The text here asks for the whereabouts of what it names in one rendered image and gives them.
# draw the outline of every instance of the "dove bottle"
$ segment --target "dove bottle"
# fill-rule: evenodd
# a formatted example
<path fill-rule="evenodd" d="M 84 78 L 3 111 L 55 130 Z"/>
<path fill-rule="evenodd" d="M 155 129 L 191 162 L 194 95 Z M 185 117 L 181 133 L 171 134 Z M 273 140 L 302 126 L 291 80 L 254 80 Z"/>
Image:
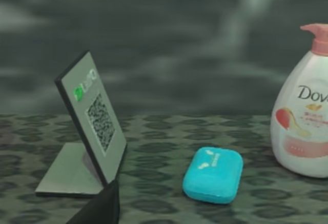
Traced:
<path fill-rule="evenodd" d="M 273 107 L 272 149 L 285 168 L 328 178 L 328 24 L 309 24 L 301 29 L 315 38 Z"/>

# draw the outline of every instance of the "green logo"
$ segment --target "green logo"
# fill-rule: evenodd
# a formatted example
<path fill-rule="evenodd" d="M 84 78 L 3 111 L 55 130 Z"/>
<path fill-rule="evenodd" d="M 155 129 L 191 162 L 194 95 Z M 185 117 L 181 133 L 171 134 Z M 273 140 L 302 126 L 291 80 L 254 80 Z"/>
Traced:
<path fill-rule="evenodd" d="M 84 96 L 92 86 L 93 82 L 97 79 L 96 71 L 91 69 L 86 76 L 86 79 L 79 84 L 73 91 L 74 97 L 76 101 L 80 102 Z"/>
<path fill-rule="evenodd" d="M 83 95 L 84 95 L 84 91 L 81 85 L 74 89 L 74 97 L 76 101 L 80 102 L 83 98 Z"/>

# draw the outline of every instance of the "turquoise plastic case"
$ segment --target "turquoise plastic case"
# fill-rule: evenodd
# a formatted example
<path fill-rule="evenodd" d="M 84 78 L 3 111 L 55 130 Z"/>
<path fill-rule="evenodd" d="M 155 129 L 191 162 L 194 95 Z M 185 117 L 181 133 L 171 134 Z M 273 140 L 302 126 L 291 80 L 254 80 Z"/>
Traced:
<path fill-rule="evenodd" d="M 237 195 L 243 160 L 233 150 L 202 147 L 183 178 L 184 193 L 199 201 L 228 204 Z"/>

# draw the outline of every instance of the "leopard print fabric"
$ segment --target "leopard print fabric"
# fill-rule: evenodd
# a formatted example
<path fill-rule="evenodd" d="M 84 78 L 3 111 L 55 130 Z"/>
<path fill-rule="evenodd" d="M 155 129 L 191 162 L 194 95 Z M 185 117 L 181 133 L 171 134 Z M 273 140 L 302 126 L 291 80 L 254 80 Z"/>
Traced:
<path fill-rule="evenodd" d="M 129 116 L 119 183 L 121 224 L 326 224 L 328 180 L 276 163 L 268 116 Z M 79 136 L 65 115 L 0 117 L 0 223 L 63 224 L 87 199 L 42 198 L 37 184 L 66 142 Z M 184 196 L 181 181 L 203 146 L 237 150 L 244 171 L 236 199 L 218 206 Z"/>

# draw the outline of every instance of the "dark marbled background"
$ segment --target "dark marbled background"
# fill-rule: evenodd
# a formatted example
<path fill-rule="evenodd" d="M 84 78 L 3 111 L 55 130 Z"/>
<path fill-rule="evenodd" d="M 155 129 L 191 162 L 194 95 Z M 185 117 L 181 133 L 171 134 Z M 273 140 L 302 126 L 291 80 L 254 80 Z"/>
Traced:
<path fill-rule="evenodd" d="M 66 113 L 91 49 L 118 115 L 269 114 L 328 0 L 0 0 L 0 113 Z"/>

